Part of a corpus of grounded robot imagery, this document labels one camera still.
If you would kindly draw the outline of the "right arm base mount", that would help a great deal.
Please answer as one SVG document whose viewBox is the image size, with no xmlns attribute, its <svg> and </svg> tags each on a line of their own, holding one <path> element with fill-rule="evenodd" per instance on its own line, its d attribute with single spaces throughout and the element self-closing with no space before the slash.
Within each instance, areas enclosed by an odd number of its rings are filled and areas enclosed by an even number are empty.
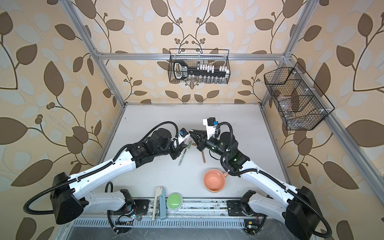
<svg viewBox="0 0 384 240">
<path fill-rule="evenodd" d="M 266 215 L 264 214 L 256 213 L 252 211 L 250 207 L 247 207 L 246 204 L 242 203 L 240 200 L 228 200 L 227 211 L 230 217 L 250 217 L 250 218 L 266 217 Z"/>
</svg>

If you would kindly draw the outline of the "green pen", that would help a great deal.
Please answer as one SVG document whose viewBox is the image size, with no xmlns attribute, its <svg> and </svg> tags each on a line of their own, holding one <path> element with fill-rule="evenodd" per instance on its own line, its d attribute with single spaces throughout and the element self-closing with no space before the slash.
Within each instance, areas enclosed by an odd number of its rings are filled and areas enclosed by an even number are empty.
<svg viewBox="0 0 384 240">
<path fill-rule="evenodd" d="M 187 151 L 187 149 L 185 149 L 185 150 L 183 151 L 182 156 L 181 156 L 181 158 L 180 158 L 180 161 L 179 161 L 179 163 L 178 163 L 178 166 L 181 166 L 181 164 L 182 164 L 182 162 L 183 162 L 183 159 L 184 159 L 184 157 L 185 157 L 186 151 Z"/>
</svg>

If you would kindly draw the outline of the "orange pen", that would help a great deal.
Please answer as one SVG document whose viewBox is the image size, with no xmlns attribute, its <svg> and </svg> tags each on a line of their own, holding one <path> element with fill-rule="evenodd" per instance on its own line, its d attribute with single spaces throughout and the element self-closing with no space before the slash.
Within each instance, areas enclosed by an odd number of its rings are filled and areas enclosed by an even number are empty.
<svg viewBox="0 0 384 240">
<path fill-rule="evenodd" d="M 204 151 L 201 152 L 202 153 L 202 158 L 203 158 L 203 162 L 206 163 L 206 158 L 205 158 L 205 154 L 204 154 Z"/>
</svg>

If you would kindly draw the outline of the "beige blue flat tool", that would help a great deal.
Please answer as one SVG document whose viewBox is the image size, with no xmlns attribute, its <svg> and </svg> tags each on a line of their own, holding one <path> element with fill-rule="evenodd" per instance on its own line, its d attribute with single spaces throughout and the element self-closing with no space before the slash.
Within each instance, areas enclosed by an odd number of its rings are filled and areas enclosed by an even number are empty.
<svg viewBox="0 0 384 240">
<path fill-rule="evenodd" d="M 163 187 L 157 187 L 155 190 L 152 221 L 158 216 L 161 220 L 167 218 L 166 194 Z"/>
</svg>

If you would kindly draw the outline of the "peach ceramic mug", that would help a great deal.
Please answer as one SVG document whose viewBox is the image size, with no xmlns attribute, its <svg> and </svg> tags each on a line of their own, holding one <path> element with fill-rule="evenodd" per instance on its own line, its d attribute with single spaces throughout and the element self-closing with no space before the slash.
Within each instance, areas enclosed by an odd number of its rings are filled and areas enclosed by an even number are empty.
<svg viewBox="0 0 384 240">
<path fill-rule="evenodd" d="M 203 178 L 206 189 L 212 193 L 220 192 L 226 184 L 228 173 L 223 173 L 217 169 L 208 170 Z"/>
</svg>

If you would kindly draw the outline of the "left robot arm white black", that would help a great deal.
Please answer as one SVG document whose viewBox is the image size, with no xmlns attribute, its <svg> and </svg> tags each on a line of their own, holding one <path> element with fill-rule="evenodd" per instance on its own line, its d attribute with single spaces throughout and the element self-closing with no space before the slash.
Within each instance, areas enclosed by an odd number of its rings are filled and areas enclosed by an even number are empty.
<svg viewBox="0 0 384 240">
<path fill-rule="evenodd" d="M 122 211 L 133 203 L 127 190 L 94 194 L 93 190 L 109 180 L 150 163 L 155 157 L 169 155 L 174 160 L 187 147 L 189 132 L 176 128 L 176 135 L 160 123 L 140 141 L 126 144 L 110 160 L 83 172 L 56 175 L 51 188 L 29 199 L 23 206 L 30 215 L 55 216 L 58 225 L 69 223 L 85 212 Z"/>
</svg>

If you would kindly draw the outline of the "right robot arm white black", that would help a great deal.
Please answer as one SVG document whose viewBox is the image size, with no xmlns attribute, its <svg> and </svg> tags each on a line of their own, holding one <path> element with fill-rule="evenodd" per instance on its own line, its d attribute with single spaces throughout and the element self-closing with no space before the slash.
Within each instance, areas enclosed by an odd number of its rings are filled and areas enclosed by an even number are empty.
<svg viewBox="0 0 384 240">
<path fill-rule="evenodd" d="M 204 126 L 204 131 L 189 131 L 198 150 L 208 149 L 219 155 L 220 164 L 228 175 L 245 179 L 268 195 L 262 197 L 254 191 L 248 191 L 243 204 L 246 215 L 260 213 L 278 220 L 300 240 L 308 240 L 313 235 L 324 239 L 332 237 L 332 228 L 310 189 L 298 189 L 256 165 L 239 150 L 230 123 L 205 119 Z"/>
</svg>

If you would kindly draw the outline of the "black white remote tool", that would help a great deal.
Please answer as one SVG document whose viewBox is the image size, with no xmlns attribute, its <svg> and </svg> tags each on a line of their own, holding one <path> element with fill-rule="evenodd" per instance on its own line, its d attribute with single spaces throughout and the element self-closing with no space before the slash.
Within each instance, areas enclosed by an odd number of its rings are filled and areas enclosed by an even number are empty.
<svg viewBox="0 0 384 240">
<path fill-rule="evenodd" d="M 231 75 L 227 66 L 219 66 L 217 69 L 214 65 L 205 65 L 200 62 L 188 65 L 183 60 L 175 60 L 171 64 L 171 73 L 177 80 L 200 82 L 227 81 Z"/>
</svg>

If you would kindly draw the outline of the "green round button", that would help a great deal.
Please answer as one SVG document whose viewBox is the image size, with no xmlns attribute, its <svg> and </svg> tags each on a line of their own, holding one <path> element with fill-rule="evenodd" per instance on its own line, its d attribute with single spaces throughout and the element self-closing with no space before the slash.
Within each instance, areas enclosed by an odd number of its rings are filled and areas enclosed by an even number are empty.
<svg viewBox="0 0 384 240">
<path fill-rule="evenodd" d="M 167 198 L 167 207 L 170 211 L 178 211 L 183 206 L 183 197 L 179 193 L 172 193 Z"/>
</svg>

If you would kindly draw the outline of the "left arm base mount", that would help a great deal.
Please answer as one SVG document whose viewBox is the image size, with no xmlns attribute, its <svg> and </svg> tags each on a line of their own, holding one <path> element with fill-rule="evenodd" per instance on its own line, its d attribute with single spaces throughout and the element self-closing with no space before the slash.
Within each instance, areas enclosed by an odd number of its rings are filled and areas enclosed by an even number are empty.
<svg viewBox="0 0 384 240">
<path fill-rule="evenodd" d="M 114 216 L 142 216 L 145 215 L 149 210 L 149 204 L 150 200 L 147 199 L 134 199 L 126 204 L 123 205 L 119 210 L 117 211 L 108 211 L 109 214 L 112 214 Z"/>
</svg>

